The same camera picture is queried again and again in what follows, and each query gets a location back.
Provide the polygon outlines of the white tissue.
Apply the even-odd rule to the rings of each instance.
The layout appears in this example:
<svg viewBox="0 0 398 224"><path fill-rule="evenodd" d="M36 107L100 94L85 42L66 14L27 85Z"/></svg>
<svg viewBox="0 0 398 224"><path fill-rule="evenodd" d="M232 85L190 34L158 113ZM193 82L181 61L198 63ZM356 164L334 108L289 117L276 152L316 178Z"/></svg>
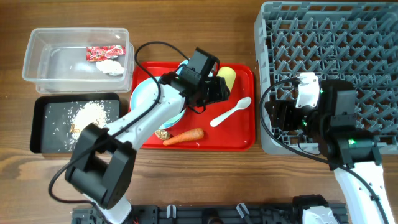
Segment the white tissue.
<svg viewBox="0 0 398 224"><path fill-rule="evenodd" d="M118 76L124 73L124 67L115 60L103 60L96 62L96 68L111 76Z"/></svg>

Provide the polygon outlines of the yellow cup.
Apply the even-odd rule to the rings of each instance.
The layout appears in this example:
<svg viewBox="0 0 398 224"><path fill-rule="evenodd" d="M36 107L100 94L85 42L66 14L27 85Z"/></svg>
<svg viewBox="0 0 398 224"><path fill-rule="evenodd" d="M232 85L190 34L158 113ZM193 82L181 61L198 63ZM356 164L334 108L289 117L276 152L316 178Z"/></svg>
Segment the yellow cup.
<svg viewBox="0 0 398 224"><path fill-rule="evenodd" d="M224 78L228 89L232 91L234 81L236 79L236 72L230 67L221 67L217 73L217 76Z"/></svg>

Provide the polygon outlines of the red snack wrapper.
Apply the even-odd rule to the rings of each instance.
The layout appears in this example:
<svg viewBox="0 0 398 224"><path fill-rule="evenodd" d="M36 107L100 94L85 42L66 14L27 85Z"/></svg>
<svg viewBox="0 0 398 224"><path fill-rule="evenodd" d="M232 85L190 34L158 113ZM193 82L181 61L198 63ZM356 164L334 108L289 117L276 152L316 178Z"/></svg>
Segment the red snack wrapper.
<svg viewBox="0 0 398 224"><path fill-rule="evenodd" d="M86 61L100 62L104 60L113 60L120 55L126 54L126 48L123 45L109 45L86 48Z"/></svg>

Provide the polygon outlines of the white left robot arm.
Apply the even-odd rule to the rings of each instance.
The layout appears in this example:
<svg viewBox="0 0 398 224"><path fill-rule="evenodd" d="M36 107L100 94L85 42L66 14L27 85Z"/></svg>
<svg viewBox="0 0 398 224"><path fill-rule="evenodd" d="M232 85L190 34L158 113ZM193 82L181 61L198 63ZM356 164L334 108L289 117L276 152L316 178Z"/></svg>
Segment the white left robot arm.
<svg viewBox="0 0 398 224"><path fill-rule="evenodd" d="M170 72L153 81L154 89L127 115L103 128L89 124L65 166L65 180L87 197L107 223L124 223L131 213L125 193L141 146L185 108L205 108L226 101L230 94L223 77Z"/></svg>

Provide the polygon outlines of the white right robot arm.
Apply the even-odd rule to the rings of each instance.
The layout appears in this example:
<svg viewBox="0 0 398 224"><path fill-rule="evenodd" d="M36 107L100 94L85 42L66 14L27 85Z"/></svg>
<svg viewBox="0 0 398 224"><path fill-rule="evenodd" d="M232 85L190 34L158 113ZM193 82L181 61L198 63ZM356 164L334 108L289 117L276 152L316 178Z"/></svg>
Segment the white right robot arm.
<svg viewBox="0 0 398 224"><path fill-rule="evenodd" d="M261 96L259 114L262 127L273 138L264 121L269 115L271 126L283 131L302 130L318 143L321 156L290 152L329 165L346 199L353 223L394 223L382 168L382 157L374 135L356 127L356 90L344 80L317 83L313 106L297 108L292 100L265 101Z"/></svg>

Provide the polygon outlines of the light blue bowl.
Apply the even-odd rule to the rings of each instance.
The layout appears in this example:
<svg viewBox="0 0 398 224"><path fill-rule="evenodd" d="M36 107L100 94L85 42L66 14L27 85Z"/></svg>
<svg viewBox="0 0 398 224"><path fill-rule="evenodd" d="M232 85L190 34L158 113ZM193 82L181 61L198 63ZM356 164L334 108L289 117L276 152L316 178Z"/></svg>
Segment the light blue bowl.
<svg viewBox="0 0 398 224"><path fill-rule="evenodd" d="M180 75L180 73L181 73L181 71L182 71L182 68L185 67L187 64L188 64L188 60L182 61L182 62L180 63L180 65L177 67L177 70L176 70L175 73L176 73L177 75ZM216 72L216 65L213 66L213 68L211 69L211 72L209 73L208 76L209 76L209 77L212 77L214 72Z"/></svg>

